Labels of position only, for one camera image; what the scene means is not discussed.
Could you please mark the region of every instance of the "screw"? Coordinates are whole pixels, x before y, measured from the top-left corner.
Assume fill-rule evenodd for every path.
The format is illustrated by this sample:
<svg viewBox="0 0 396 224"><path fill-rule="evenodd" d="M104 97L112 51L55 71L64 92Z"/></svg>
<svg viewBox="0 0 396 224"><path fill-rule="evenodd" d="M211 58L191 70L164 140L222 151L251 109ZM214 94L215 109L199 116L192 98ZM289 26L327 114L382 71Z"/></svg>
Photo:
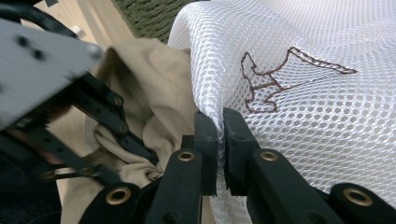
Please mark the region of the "screw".
<svg viewBox="0 0 396 224"><path fill-rule="evenodd" d="M128 126L126 126L126 124L121 124L120 131L122 133L127 133L128 132Z"/></svg>
<svg viewBox="0 0 396 224"><path fill-rule="evenodd" d="M122 100L121 100L121 98L120 98L120 97L114 98L114 104L116 104L116 105L122 105Z"/></svg>
<svg viewBox="0 0 396 224"><path fill-rule="evenodd" d="M15 41L17 42L18 45L20 45L21 47L27 47L29 45L29 41L26 37L22 36L22 35L18 35L15 39Z"/></svg>
<svg viewBox="0 0 396 224"><path fill-rule="evenodd" d="M40 49L33 49L32 50L32 56L36 58L37 60L42 60L44 59L44 53Z"/></svg>
<svg viewBox="0 0 396 224"><path fill-rule="evenodd" d="M92 173L92 169L90 167L85 167L82 168L79 173L82 175L90 175Z"/></svg>

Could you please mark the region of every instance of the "wooden floor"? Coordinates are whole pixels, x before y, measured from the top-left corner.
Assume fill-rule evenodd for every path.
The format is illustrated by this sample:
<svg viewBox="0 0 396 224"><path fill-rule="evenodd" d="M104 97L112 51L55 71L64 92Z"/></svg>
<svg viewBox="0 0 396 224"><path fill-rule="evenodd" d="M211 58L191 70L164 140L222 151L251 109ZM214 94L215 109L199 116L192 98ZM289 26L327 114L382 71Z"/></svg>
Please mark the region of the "wooden floor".
<svg viewBox="0 0 396 224"><path fill-rule="evenodd" d="M69 28L80 27L85 33L81 40L95 43L102 49L134 39L110 0L59 0L52 7L42 1L35 6ZM51 123L49 130L80 156L87 154L85 116L75 108ZM58 181L58 187L62 201L67 181Z"/></svg>

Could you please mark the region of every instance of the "beige fabric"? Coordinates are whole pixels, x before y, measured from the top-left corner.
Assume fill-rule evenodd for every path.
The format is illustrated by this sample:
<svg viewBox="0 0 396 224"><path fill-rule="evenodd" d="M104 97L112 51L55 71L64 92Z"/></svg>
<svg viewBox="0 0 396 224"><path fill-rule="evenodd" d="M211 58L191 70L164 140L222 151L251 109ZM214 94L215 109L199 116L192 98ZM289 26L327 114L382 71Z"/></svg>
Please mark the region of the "beige fabric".
<svg viewBox="0 0 396 224"><path fill-rule="evenodd" d="M160 162L154 166L125 151L101 125L93 133L100 148L86 159L116 169L123 181L142 188L163 174L170 155L180 148L182 135L193 134L197 108L192 100L190 53L154 39L134 40L109 49L96 77L123 97L131 132L157 153ZM62 223L78 223L101 188L89 178L69 180ZM203 223L212 223L210 209L204 211Z"/></svg>

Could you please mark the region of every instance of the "black plastic part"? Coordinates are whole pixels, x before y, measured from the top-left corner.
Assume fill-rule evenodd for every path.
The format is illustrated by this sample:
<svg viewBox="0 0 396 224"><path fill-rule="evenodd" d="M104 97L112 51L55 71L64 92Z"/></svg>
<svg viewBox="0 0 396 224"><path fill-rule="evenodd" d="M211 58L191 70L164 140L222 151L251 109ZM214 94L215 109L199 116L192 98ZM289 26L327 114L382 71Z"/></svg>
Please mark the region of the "black plastic part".
<svg viewBox="0 0 396 224"><path fill-rule="evenodd" d="M396 210L370 190L343 183L332 187L329 204L345 223L394 224Z"/></svg>
<svg viewBox="0 0 396 224"><path fill-rule="evenodd" d="M55 155L61 161L64 161L80 175L93 177L105 186L120 182L120 178L117 173L107 169L105 166L91 166L88 162L77 156L64 143L55 138L44 127L36 125L34 127L24 129L24 131L39 146Z"/></svg>
<svg viewBox="0 0 396 224"><path fill-rule="evenodd" d="M183 135L181 139L181 149L192 149L194 148L194 135Z"/></svg>
<svg viewBox="0 0 396 224"><path fill-rule="evenodd" d="M276 223L343 223L279 152L256 150L250 171Z"/></svg>
<svg viewBox="0 0 396 224"><path fill-rule="evenodd" d="M232 195L247 196L245 184L247 162L254 150L260 149L242 115L224 108L225 180Z"/></svg>
<svg viewBox="0 0 396 224"><path fill-rule="evenodd" d="M110 112L118 115L120 119L125 120L125 112L123 110L124 100L120 95L116 94L91 74L83 76L77 84L91 98L100 101Z"/></svg>
<svg viewBox="0 0 396 224"><path fill-rule="evenodd" d="M111 191L115 189L127 188L130 191L130 197L123 203L110 204L108 203L109 195L112 198L117 198L116 194ZM127 224L132 223L133 213L136 208L136 201L140 196L140 189L134 184L119 183L107 186L102 189L91 204L85 210L79 224Z"/></svg>
<svg viewBox="0 0 396 224"><path fill-rule="evenodd" d="M262 197L262 193L255 182L251 182L248 185L247 210L253 224L276 223L270 207Z"/></svg>
<svg viewBox="0 0 396 224"><path fill-rule="evenodd" d="M216 195L219 138L212 120L202 112L195 113L194 149L203 157L202 183L205 196Z"/></svg>
<svg viewBox="0 0 396 224"><path fill-rule="evenodd" d="M69 178L75 178L75 177L81 177L81 175L77 174L77 173L55 175L55 178L57 180L59 180L59 179L69 179Z"/></svg>
<svg viewBox="0 0 396 224"><path fill-rule="evenodd" d="M201 223L202 162L197 150L179 150L172 154L148 213L147 224Z"/></svg>
<svg viewBox="0 0 396 224"><path fill-rule="evenodd" d="M326 202L329 203L329 194L321 191L320 189L314 188L314 190L317 192L317 194Z"/></svg>
<svg viewBox="0 0 396 224"><path fill-rule="evenodd" d="M143 224L149 214L149 209L160 186L162 178L158 178L140 190L140 197L137 200L132 223Z"/></svg>
<svg viewBox="0 0 396 224"><path fill-rule="evenodd" d="M154 165L157 164L157 158L145 148L140 139L129 131L128 124L125 120L120 119L118 115L107 110L103 105L96 102L95 99L92 99L85 91L79 88L74 88L71 91L71 94L74 96L72 97L72 104L106 126L114 134L122 148L137 156L146 158Z"/></svg>

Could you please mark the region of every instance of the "green fabric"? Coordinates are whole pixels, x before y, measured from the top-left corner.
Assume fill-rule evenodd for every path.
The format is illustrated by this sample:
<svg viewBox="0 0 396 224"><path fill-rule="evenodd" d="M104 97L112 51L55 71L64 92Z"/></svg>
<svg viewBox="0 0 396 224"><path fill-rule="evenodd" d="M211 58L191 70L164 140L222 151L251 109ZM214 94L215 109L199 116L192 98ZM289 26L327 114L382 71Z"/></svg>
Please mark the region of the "green fabric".
<svg viewBox="0 0 396 224"><path fill-rule="evenodd" d="M135 37L167 43L177 13L193 0L111 0Z"/></svg>

